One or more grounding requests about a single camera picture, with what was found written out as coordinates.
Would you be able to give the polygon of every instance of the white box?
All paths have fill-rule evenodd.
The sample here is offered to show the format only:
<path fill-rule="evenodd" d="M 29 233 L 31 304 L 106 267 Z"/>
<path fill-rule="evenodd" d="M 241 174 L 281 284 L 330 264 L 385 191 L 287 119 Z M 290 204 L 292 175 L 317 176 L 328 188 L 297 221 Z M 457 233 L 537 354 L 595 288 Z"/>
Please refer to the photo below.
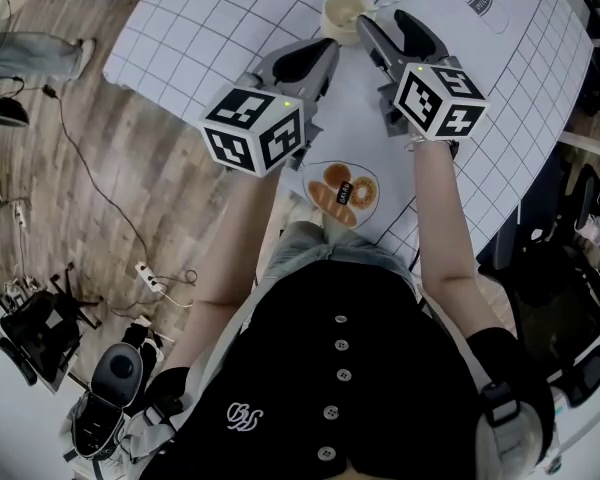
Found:
<path fill-rule="evenodd" d="M 213 159 L 265 176 L 305 145 L 302 100 L 224 85 L 198 122 Z"/>
<path fill-rule="evenodd" d="M 429 140 L 458 140 L 471 135 L 489 103 L 458 68 L 409 63 L 394 105 Z"/>

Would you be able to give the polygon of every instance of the person's arm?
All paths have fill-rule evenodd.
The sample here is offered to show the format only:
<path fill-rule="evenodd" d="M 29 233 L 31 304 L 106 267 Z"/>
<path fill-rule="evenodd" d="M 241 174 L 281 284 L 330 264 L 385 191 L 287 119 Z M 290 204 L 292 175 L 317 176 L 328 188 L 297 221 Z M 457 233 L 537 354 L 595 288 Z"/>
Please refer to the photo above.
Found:
<path fill-rule="evenodd" d="M 474 255 L 446 142 L 414 145 L 422 284 L 465 338 L 502 327 L 475 281 Z"/>
<path fill-rule="evenodd" d="M 189 320 L 163 370 L 191 366 L 251 293 L 280 171 L 263 179 L 233 174 L 227 210 L 198 271 Z"/>

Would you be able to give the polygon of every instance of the donut sticker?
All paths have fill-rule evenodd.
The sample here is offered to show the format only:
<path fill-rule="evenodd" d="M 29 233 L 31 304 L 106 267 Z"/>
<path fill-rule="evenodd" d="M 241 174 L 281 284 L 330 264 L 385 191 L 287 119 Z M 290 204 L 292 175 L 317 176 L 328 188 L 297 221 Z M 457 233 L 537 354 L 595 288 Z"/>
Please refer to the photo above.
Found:
<path fill-rule="evenodd" d="M 378 178 L 359 165 L 337 160 L 308 164 L 302 178 L 307 197 L 350 229 L 362 226 L 378 207 Z"/>

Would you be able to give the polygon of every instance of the grid pattern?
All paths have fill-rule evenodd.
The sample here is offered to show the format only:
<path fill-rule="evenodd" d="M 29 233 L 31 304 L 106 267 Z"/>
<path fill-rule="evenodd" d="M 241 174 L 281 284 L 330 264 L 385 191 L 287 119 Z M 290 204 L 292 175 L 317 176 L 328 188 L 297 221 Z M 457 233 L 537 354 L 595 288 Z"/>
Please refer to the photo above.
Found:
<path fill-rule="evenodd" d="M 544 165 L 582 86 L 593 45 L 567 0 L 541 0 L 518 48 L 489 94 L 491 108 L 460 143 L 460 199 L 476 254 L 517 208 Z M 378 245 L 404 258 L 418 249 L 415 200 Z M 414 272 L 419 274 L 420 264 Z"/>
<path fill-rule="evenodd" d="M 221 85 L 263 55 L 313 37 L 323 1 L 141 0 L 104 76 L 195 125 Z"/>

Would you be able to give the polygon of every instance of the black shirt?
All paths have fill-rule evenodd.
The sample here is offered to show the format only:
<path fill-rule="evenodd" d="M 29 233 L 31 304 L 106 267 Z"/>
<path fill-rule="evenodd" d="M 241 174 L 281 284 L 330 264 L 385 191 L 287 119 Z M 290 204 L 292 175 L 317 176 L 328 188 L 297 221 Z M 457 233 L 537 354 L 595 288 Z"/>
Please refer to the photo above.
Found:
<path fill-rule="evenodd" d="M 469 344 L 481 363 L 480 355 L 491 357 L 483 366 L 493 380 L 533 399 L 550 434 L 551 393 L 513 336 L 488 329 Z M 162 375 L 171 384 L 179 374 L 159 375 L 154 390 Z M 347 461 L 382 478 L 424 478 L 432 467 L 441 478 L 473 478 L 479 415 L 455 343 L 417 310 L 401 277 L 320 261 L 265 295 L 141 479 L 322 479 L 344 472 Z"/>

